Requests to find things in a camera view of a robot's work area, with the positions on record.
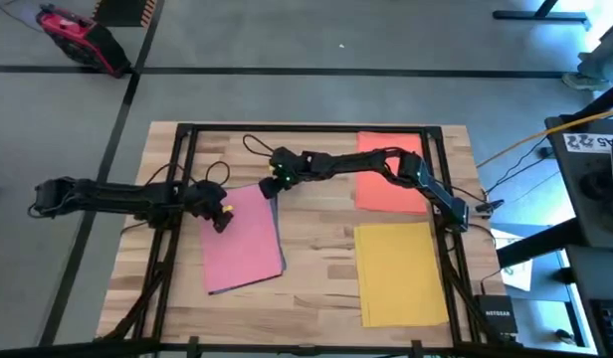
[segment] wooden tabletop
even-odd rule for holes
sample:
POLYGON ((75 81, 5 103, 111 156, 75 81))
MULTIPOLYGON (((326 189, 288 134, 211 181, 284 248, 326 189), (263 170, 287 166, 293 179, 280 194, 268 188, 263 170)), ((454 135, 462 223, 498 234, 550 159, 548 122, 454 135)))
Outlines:
MULTIPOLYGON (((176 122, 151 124, 137 184, 144 183, 158 167, 169 161, 176 125, 176 122)), ((466 127, 445 125, 442 128, 453 184, 480 193, 466 127)), ((243 134, 201 132, 192 176, 204 178, 207 167, 217 160, 231 166, 231 178, 226 187, 255 184, 268 176, 268 159, 249 153, 242 144, 243 134)), ((355 133, 255 134, 272 147, 283 145, 294 152, 311 150, 343 154, 356 151, 355 133)), ((164 172, 155 180, 164 180, 164 172)), ((218 166, 212 170, 210 179, 220 182, 224 174, 218 166)), ((211 296, 203 289, 199 219, 185 215, 162 341, 185 343, 189 336, 196 335, 200 342, 220 344, 406 347, 410 346, 411 340, 421 340, 425 347, 452 346, 448 323, 428 327, 361 326, 354 226, 428 222, 431 219, 428 215, 355 209, 354 191, 354 175, 347 174, 323 182, 300 184, 281 193, 279 227, 287 270, 278 278, 211 296)), ((463 198, 471 206, 477 204, 467 196, 463 198)), ((489 226, 481 219, 473 218, 471 222, 489 226)), ((128 218, 125 224, 134 223, 132 218, 128 218)), ((152 230, 142 226, 122 236, 98 335, 111 331, 139 297, 152 234, 152 230)), ((465 233, 463 241, 471 286, 474 292, 479 292, 480 280, 499 269, 495 248, 489 235, 477 228, 465 233)), ((497 274, 487 279, 486 289, 488 294, 505 294, 501 276, 497 274)), ((462 335, 468 339, 465 308, 456 296, 462 335)), ((145 332, 151 332, 153 311, 150 309, 145 332)))

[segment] red vacuum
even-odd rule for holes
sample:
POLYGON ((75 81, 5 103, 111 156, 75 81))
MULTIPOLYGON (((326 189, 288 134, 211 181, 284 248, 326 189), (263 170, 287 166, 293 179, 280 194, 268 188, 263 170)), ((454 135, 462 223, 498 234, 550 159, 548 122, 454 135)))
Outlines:
POLYGON ((117 79, 131 65, 111 32, 93 19, 48 4, 41 5, 37 23, 69 58, 80 64, 117 79))

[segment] yellow paper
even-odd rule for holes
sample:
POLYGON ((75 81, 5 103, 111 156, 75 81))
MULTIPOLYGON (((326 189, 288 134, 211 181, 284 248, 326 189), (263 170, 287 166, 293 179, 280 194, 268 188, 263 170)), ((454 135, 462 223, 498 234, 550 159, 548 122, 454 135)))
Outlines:
POLYGON ((448 321, 427 223, 355 228, 362 326, 429 326, 448 321))

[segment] pink folder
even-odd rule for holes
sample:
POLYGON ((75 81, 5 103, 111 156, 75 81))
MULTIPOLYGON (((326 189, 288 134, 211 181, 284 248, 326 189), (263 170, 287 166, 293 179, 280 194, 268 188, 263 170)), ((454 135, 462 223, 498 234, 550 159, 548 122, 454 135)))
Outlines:
POLYGON ((271 205, 258 185, 227 190, 234 218, 222 234, 200 218, 205 290, 219 293, 282 273, 271 205))
MULTIPOLYGON (((357 133, 357 151, 386 147, 400 147, 423 156, 422 140, 417 134, 357 133)), ((389 158, 386 159, 386 162, 397 174, 399 158, 389 158)), ((390 184, 380 174, 357 173, 355 207, 386 212, 425 214, 426 199, 415 189, 405 189, 390 184)))

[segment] orange paper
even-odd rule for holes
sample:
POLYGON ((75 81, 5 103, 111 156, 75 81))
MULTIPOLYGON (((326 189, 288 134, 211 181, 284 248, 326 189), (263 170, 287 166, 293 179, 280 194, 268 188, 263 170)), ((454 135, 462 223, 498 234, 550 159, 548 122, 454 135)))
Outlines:
MULTIPOLYGON (((422 140, 417 134, 357 133, 357 151, 400 147, 422 154, 422 140)), ((386 162, 397 173, 399 158, 386 162)), ((426 199, 415 189, 406 189, 390 184, 377 173, 358 173, 355 181, 355 207, 387 212, 425 214, 426 199)))

